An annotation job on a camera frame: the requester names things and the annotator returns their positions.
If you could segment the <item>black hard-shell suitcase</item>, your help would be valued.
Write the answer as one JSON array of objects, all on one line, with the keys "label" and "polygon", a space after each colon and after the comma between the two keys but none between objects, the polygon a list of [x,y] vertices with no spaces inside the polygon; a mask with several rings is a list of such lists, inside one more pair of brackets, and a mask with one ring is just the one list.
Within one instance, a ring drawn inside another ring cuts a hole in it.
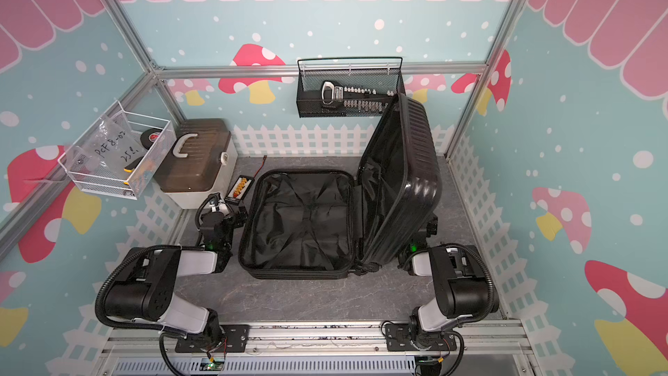
[{"label": "black hard-shell suitcase", "polygon": [[440,202],[442,180],[424,106],[405,95],[385,109],[356,174],[266,172],[239,245],[259,280],[338,280],[398,258]]}]

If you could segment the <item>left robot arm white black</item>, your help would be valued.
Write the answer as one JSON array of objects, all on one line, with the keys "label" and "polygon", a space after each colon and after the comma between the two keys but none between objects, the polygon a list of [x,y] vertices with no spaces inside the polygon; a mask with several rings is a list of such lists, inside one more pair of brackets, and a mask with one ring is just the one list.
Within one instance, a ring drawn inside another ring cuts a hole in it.
[{"label": "left robot arm white black", "polygon": [[227,336],[217,312],[175,294],[177,280],[219,274],[232,258],[233,234],[248,218],[241,203],[213,193],[197,210],[196,245],[131,249],[98,291],[95,315],[116,329],[144,329],[182,339],[202,351],[221,347]]}]

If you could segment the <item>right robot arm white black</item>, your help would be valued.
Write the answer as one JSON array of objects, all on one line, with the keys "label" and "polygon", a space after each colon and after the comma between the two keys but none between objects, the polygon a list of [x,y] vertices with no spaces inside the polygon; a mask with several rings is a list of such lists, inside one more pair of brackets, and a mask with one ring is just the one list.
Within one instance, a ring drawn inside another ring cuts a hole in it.
[{"label": "right robot arm white black", "polygon": [[459,243],[428,245],[427,239],[437,231],[438,218],[432,216],[398,255],[399,269],[432,279],[434,298],[414,309],[404,330],[410,345],[419,351],[451,349],[449,332],[499,309],[492,274],[478,249]]}]

